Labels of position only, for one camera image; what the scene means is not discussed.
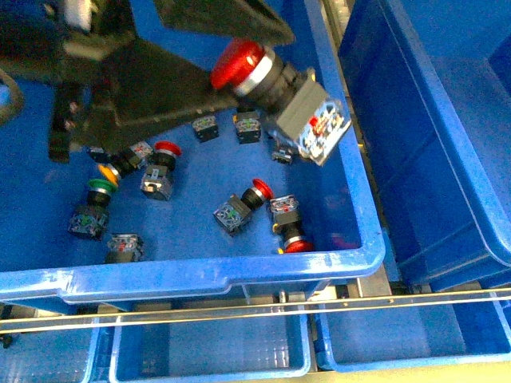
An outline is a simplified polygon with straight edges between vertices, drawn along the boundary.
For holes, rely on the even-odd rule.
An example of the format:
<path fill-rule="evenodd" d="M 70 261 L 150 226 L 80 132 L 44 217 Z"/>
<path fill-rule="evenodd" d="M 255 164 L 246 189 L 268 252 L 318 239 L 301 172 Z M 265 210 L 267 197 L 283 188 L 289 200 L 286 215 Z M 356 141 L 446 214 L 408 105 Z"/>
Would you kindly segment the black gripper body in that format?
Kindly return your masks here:
<path fill-rule="evenodd" d="M 141 38 L 127 1 L 4 1 L 1 122 L 19 116 L 19 81 L 53 88 L 48 155 L 74 146 L 117 153 L 209 113 L 237 106 L 207 70 Z"/>

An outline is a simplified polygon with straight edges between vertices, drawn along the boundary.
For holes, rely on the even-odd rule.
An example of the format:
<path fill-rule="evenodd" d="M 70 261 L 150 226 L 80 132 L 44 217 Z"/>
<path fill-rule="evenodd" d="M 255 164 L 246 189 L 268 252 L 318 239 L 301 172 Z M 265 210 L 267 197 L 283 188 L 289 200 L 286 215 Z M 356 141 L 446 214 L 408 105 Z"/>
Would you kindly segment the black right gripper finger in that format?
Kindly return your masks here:
<path fill-rule="evenodd" d="M 162 24 L 170 29 L 243 38 L 264 45 L 288 45 L 291 27 L 265 1 L 155 1 Z"/>
<path fill-rule="evenodd" d="M 107 56 L 91 85 L 71 140 L 111 154 L 238 105 L 232 91 L 212 87 L 209 71 L 143 39 Z"/>

